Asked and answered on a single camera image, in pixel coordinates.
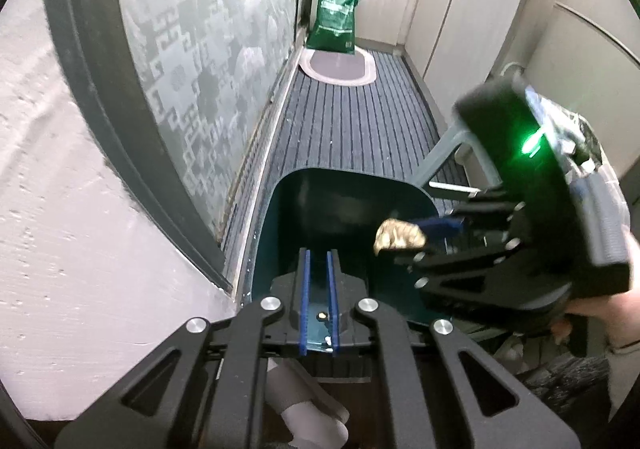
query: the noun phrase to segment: green bag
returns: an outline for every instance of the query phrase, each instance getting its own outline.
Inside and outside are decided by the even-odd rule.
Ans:
[[[355,53],[354,10],[358,0],[318,0],[316,23],[306,47],[327,52]]]

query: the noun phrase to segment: silver screw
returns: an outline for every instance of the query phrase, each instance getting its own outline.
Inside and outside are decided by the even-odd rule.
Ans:
[[[512,251],[520,244],[520,238],[511,238],[504,246],[508,251]]]
[[[187,331],[192,334],[199,334],[207,327],[207,321],[202,317],[194,317],[187,321]]]
[[[282,302],[280,302],[280,299],[272,295],[265,297],[264,299],[262,299],[262,301],[260,301],[260,306],[262,307],[262,309],[268,311],[277,310],[278,308],[280,308],[281,304]]]
[[[428,282],[429,282],[429,278],[428,277],[421,277],[420,279],[418,279],[418,281],[415,282],[414,288],[420,289],[424,285],[426,285]]]
[[[373,312],[378,309],[378,301],[369,297],[360,299],[358,302],[358,308],[363,312]]]
[[[433,329],[440,335],[449,335],[453,331],[453,324],[446,319],[438,319],[433,323]]]

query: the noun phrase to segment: dark green trash bin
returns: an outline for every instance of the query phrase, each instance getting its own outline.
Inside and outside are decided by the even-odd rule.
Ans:
[[[310,308],[326,305],[326,252],[337,249],[342,271],[364,279],[370,297],[410,320],[430,323],[440,316],[425,310],[414,289],[416,277],[394,265],[392,256],[376,257],[373,242],[386,218],[437,214],[431,198],[406,182],[334,169],[294,171],[271,195],[258,239],[252,300],[269,293],[273,278],[293,272],[299,249],[306,247],[312,253]]]

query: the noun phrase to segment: gold wrapper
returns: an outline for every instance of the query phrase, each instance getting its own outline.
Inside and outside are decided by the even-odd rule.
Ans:
[[[427,237],[418,225],[390,218],[378,228],[373,252],[378,255],[382,249],[421,249],[426,243]]]

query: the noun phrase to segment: green light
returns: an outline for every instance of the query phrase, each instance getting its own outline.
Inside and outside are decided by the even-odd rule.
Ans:
[[[532,134],[522,146],[522,153],[528,154],[529,158],[532,158],[535,153],[540,151],[540,139],[545,134],[542,128]]]

